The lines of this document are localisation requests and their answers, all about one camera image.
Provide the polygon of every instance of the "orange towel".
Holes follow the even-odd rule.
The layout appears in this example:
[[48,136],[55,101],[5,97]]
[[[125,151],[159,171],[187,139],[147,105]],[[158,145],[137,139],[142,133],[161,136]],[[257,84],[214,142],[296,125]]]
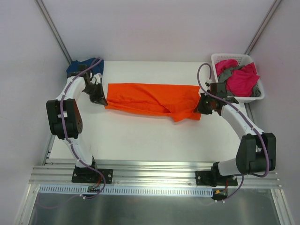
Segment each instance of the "orange towel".
[[148,116],[170,116],[175,122],[185,118],[199,120],[194,113],[199,102],[199,86],[110,83],[106,109]]

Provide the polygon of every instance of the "laundry basket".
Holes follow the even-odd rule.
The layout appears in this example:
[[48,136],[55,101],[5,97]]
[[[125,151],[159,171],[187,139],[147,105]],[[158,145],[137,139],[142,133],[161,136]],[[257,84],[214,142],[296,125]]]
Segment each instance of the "laundry basket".
[[[216,72],[215,64],[217,64],[220,61],[228,60],[228,59],[235,59],[239,63],[239,65],[247,65],[249,63],[252,63],[253,60],[250,56],[244,55],[244,54],[226,54],[226,53],[216,53],[212,54],[211,56],[211,62],[212,62],[212,68],[214,73],[215,82],[218,82],[218,76]],[[263,84],[261,79],[259,78],[256,83],[257,88],[261,92],[261,95],[259,97],[235,97],[236,100],[240,103],[249,103],[254,100],[259,100],[264,98],[264,90],[263,90]]]

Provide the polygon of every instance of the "folded blue cloth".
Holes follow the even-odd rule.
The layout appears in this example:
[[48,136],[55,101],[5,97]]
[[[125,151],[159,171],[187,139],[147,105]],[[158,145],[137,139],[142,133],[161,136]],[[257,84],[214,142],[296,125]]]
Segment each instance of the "folded blue cloth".
[[[95,58],[91,58],[89,60],[86,60],[86,61],[72,61],[71,65],[67,68],[66,72],[67,72],[67,75],[69,73],[72,73],[72,72],[77,72],[79,71],[79,65],[80,64],[86,64],[88,67],[90,67],[91,63],[94,61]],[[102,60],[98,65],[96,65],[95,67],[93,67],[92,71],[94,74],[98,74],[98,73],[101,73],[103,74],[103,69],[104,69],[104,60]]]

